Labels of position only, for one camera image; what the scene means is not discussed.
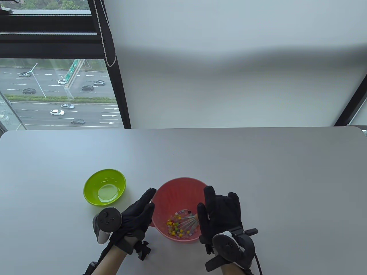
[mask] pink bowl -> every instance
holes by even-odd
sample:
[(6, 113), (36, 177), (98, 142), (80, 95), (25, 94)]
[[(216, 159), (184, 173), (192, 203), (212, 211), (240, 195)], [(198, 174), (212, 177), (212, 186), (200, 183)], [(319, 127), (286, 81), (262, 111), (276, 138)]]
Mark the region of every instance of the pink bowl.
[(157, 228), (163, 236), (170, 240), (181, 243), (197, 241), (201, 234), (199, 227), (197, 232), (190, 238), (177, 239), (168, 234), (167, 220), (175, 212), (183, 209), (191, 210), (193, 214), (196, 214), (197, 204), (205, 201), (205, 186), (205, 183), (190, 177), (180, 177), (163, 184), (152, 199), (152, 202), (155, 204), (155, 210), (150, 225)]

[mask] green bowl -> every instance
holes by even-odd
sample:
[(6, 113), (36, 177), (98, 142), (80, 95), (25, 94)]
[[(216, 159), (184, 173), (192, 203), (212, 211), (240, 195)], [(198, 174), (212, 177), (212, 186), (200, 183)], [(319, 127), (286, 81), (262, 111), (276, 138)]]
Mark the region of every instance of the green bowl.
[(94, 173), (84, 185), (84, 197), (96, 206), (105, 206), (121, 197), (126, 188), (124, 175), (114, 169)]

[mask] black glove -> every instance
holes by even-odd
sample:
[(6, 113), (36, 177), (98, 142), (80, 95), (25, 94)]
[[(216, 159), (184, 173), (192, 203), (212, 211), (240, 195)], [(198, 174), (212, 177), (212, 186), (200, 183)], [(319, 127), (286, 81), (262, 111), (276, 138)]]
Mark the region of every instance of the black glove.
[(242, 227), (241, 206), (236, 193), (228, 196), (216, 195), (212, 186), (204, 188), (205, 205), (197, 205), (197, 216), (201, 235), (199, 240), (205, 244), (208, 254), (213, 253), (212, 240), (216, 234), (235, 227)]
[(128, 254), (133, 252), (133, 248), (135, 248), (137, 252), (140, 252), (142, 249), (141, 241), (145, 238), (145, 233), (149, 224), (152, 222), (155, 206), (154, 203), (150, 201), (156, 191), (157, 190), (154, 188), (148, 189), (139, 200), (121, 213), (122, 224), (117, 231), (112, 233), (107, 247), (101, 253), (98, 264), (107, 255), (113, 245), (116, 245)]

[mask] highway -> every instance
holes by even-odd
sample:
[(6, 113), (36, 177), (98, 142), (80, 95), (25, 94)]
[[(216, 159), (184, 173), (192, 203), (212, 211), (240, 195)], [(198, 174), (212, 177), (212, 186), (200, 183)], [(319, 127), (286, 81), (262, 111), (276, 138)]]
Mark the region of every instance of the highway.
[[(64, 115), (51, 115), (53, 109), (60, 109), (59, 103), (12, 102), (11, 107), (28, 130), (49, 129), (106, 129), (123, 128), (119, 108), (113, 104), (77, 103), (73, 110)], [(73, 125), (74, 118), (84, 119), (83, 125)]]
[[(43, 96), (34, 78), (36, 77), (46, 96), (66, 96), (63, 85), (58, 85), (57, 81), (65, 78), (67, 70), (35, 68), (33, 70), (35, 76), (18, 76), (19, 73), (28, 72), (30, 69), (31, 68), (0, 67), (0, 91), (2, 94), (22, 95), (23, 89), (34, 88), (36, 89), (35, 96)], [(96, 80), (103, 80), (106, 82), (106, 85), (95, 86), (92, 92), (84, 92), (81, 90), (82, 86), (92, 85)], [(115, 98), (107, 72), (79, 71), (70, 88), (70, 92), (73, 96)]]

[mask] street lamp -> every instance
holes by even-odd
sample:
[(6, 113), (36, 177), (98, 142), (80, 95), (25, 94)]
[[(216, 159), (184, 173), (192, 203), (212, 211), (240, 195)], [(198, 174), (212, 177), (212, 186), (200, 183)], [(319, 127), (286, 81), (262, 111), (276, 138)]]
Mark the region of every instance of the street lamp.
[(38, 63), (36, 63), (36, 65), (34, 65), (34, 66), (33, 66), (33, 68), (32, 68), (28, 73), (32, 73), (32, 75), (34, 76), (34, 79), (36, 80), (36, 82), (37, 82), (37, 84), (38, 84), (38, 87), (40, 87), (41, 92), (43, 93), (44, 97), (45, 97), (45, 98), (47, 98), (47, 97), (46, 97), (46, 95), (45, 95), (45, 93), (43, 92), (43, 90), (42, 90), (42, 88), (41, 88), (41, 85), (38, 83), (38, 80), (37, 80), (36, 76), (33, 74), (33, 69), (34, 69), (37, 65), (38, 65)]

